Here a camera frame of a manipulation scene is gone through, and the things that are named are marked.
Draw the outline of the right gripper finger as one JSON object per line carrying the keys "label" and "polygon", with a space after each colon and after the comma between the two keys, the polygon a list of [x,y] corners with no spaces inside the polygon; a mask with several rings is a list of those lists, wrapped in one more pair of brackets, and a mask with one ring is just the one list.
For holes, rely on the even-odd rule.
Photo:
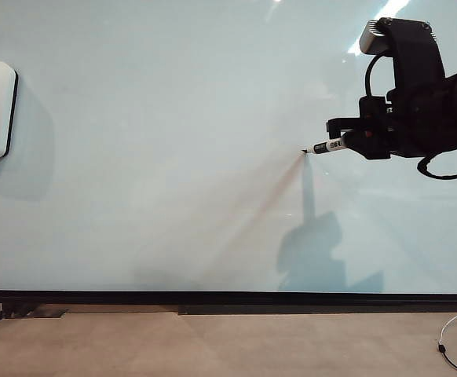
{"label": "right gripper finger", "polygon": [[341,134],[351,130],[366,130],[370,127],[371,120],[363,118],[333,118],[326,122],[326,130],[329,134]]}
{"label": "right gripper finger", "polygon": [[342,142],[368,160],[389,159],[390,151],[384,140],[369,130],[351,130],[343,134]]}

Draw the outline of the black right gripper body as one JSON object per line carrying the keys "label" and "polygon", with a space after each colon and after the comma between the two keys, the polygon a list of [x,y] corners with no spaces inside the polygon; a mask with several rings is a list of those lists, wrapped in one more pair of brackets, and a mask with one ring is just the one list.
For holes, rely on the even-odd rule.
{"label": "black right gripper body", "polygon": [[386,97],[373,94],[371,76],[364,78],[360,118],[387,145],[390,156],[433,158],[457,150],[457,75],[401,96],[396,90]]}

